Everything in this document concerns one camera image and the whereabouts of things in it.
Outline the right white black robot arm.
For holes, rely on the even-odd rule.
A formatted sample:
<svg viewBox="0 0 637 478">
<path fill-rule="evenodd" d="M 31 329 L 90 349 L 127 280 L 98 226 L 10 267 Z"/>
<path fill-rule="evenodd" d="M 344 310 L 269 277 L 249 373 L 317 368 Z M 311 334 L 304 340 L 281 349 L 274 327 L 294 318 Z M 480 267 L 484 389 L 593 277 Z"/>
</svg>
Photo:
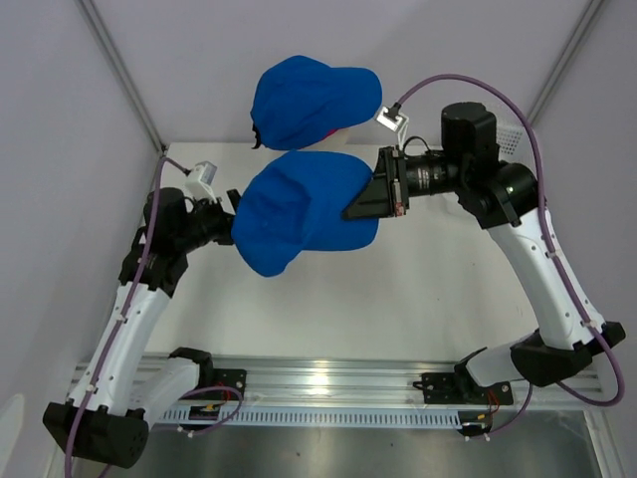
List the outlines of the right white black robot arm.
<svg viewBox="0 0 637 478">
<path fill-rule="evenodd" d="M 453 193 L 503 251 L 533 309 L 537 328 L 509 345 L 478 350 L 454 367 L 454 390 L 475 402 L 494 385 L 526 380 L 558 384 L 622 342 L 585 297 L 538 202 L 538 181 L 525 165 L 500 159 L 497 119 L 480 103 L 441 113 L 442 147 L 414 156 L 404 145 L 379 150 L 371 179 L 344 208 L 345 220 L 404 215 L 411 199 Z"/>
</svg>

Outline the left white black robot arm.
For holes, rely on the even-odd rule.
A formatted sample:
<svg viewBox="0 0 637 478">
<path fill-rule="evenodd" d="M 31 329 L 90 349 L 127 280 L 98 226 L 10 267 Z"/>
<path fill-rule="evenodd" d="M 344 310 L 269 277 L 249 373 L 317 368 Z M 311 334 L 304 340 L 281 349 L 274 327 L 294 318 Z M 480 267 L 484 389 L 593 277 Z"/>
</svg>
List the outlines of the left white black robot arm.
<svg viewBox="0 0 637 478">
<path fill-rule="evenodd" d="M 210 193 L 185 195 L 157 187 L 147 198 L 118 275 L 106 329 L 81 379 L 62 403 L 51 402 L 43 423 L 65 453 L 65 474 L 75 459 L 130 468 L 149 432 L 182 398 L 241 403 L 244 386 L 226 381 L 204 351 L 178 348 L 151 378 L 134 383 L 149 338 L 188 268 L 188 256 L 210 243 L 230 246 L 234 216 Z"/>
</svg>

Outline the blue baseball cap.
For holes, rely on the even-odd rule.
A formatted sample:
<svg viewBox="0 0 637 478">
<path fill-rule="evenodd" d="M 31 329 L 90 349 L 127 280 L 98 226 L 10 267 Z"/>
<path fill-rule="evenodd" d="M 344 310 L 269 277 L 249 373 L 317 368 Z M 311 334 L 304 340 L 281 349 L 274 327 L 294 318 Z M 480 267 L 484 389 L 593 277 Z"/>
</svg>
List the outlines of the blue baseball cap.
<svg viewBox="0 0 637 478">
<path fill-rule="evenodd" d="M 257 174 L 236 210 L 232 239 L 246 264 L 275 277 L 304 252 L 348 252 L 370 245 L 379 221 L 344 220 L 342 211 L 372 169 L 356 156 L 288 151 Z"/>
<path fill-rule="evenodd" d="M 373 71 L 291 56 L 265 71 L 257 83 L 250 110 L 254 148 L 312 146 L 332 129 L 372 119 L 381 102 L 381 82 Z"/>
</svg>

